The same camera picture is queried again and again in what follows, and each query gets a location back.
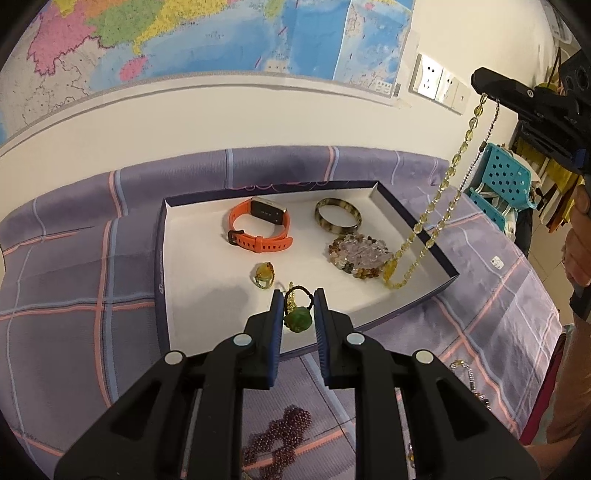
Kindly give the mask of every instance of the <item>purple plaid blanket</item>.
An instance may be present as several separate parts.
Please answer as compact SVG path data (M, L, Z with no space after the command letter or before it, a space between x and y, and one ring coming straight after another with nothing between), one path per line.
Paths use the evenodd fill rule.
M185 155L94 176L42 195L0 223L0 409L50 477L65 450L162 354L154 246L163 197L293 181L379 180L416 217L447 162L346 147L269 147ZM430 228L455 192L446 192ZM528 261L467 197L437 243L460 277L444 293L368 332L388 349L427 348L471 364L479 391L516 436L561 332ZM499 257L504 267L491 264ZM270 392L244 396L243 443L289 406L311 425L288 479L352 479L351 391L329 391L315 353L280 363ZM270 453L248 460L265 478Z

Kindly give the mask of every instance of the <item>orange watch strap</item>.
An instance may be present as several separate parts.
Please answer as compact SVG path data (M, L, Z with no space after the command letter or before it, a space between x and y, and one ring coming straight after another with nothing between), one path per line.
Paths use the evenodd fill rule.
M234 230L234 221L240 215L245 215L251 212L251 200L248 199L242 203L236 205L231 211L228 217L228 224L229 224L229 233L228 239L233 238L236 245L239 247L245 248L246 250L250 250L251 252L255 252L257 254L263 252L279 252L282 250L288 249L291 244L293 243L293 238L287 236L287 233L290 229L290 216L289 213L285 212L283 214L283 227L284 230L277 236L273 236L270 238L264 238L262 236L252 236L248 235L248 233L244 233L243 230L236 231Z

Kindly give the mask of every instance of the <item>pink map region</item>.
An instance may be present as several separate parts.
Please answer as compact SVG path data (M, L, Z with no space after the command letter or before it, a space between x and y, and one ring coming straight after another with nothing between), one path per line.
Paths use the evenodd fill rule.
M136 78L144 68L144 65L148 61L147 57L141 56L134 59L131 59L125 65L121 67L119 71L119 78L122 82L128 82Z
M54 3L39 14L41 25L35 39L29 47L28 57L35 61L35 72L53 75L56 72L56 60L74 51L90 38L96 27L85 24L84 6L76 4L74 11L62 17Z

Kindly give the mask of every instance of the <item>metal screw head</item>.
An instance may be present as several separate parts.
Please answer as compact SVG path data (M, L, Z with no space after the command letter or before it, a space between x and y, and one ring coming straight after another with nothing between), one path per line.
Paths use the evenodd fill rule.
M428 350L420 350L416 353L415 357L417 358L417 361L421 362L422 364L428 365L431 362L433 362L433 360L435 359L435 357L433 356L433 354L431 352L429 352Z
M247 333L239 333L234 337L234 345L238 346L246 346L250 345L252 342L252 337Z
M183 361L183 354L181 352L168 352L164 356L164 361L169 365L178 365L180 362Z
M350 333L347 335L347 341L351 345L361 345L365 341L365 337L360 333Z

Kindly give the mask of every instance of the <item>person's hand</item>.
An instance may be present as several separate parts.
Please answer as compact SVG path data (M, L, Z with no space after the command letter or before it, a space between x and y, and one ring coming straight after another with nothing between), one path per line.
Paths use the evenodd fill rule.
M591 200L584 185L577 186L570 211L572 228L566 236L563 263L569 281L587 287L591 284Z

